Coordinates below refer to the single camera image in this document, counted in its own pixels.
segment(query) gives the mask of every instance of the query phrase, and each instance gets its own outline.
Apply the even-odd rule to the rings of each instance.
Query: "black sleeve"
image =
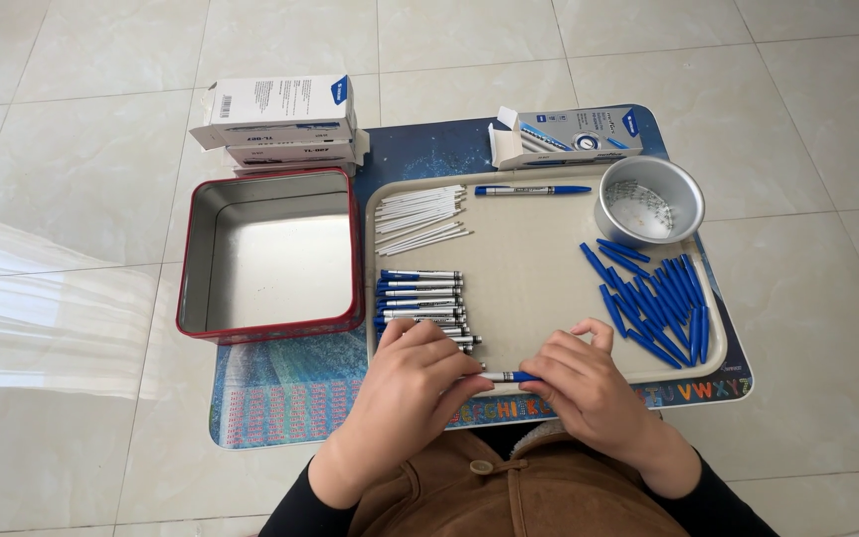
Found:
[[[645,493],[672,516],[692,537],[699,535],[750,535],[777,537],[751,507],[738,498],[722,482],[711,466],[701,459],[701,479],[695,490],[677,500],[668,500],[652,492],[647,485]]]
[[[259,537],[345,537],[357,507],[334,509],[317,499],[307,478],[308,463],[263,525]]]

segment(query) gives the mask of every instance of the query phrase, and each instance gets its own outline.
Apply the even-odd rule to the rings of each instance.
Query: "hand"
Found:
[[[591,344],[576,337],[590,332]],[[614,367],[613,336],[611,326],[591,318],[571,334],[555,331],[535,357],[519,364],[543,380],[522,382],[519,389],[545,399],[573,437],[638,469],[656,493],[684,496],[700,478],[698,455],[645,408]]]
[[[480,372],[435,323],[390,321],[350,414],[310,462],[317,498],[355,505],[370,483],[438,437],[468,398],[493,389]]]

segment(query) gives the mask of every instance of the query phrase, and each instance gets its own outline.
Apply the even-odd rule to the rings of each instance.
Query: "jacket button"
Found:
[[[488,476],[493,473],[493,464],[488,460],[474,460],[470,462],[470,471],[480,476]]]

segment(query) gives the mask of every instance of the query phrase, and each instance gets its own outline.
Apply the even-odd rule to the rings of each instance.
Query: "white tile floor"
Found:
[[[0,532],[273,510],[313,447],[214,446],[215,349],[173,327],[226,175],[184,131],[214,79],[329,72],[364,127],[650,107],[757,381],[665,419],[782,534],[859,531],[859,0],[0,0]]]

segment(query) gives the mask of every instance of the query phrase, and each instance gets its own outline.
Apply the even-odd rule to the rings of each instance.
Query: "brown jacket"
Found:
[[[453,431],[370,487],[348,535],[687,535],[639,482],[565,433],[503,460],[476,435]]]

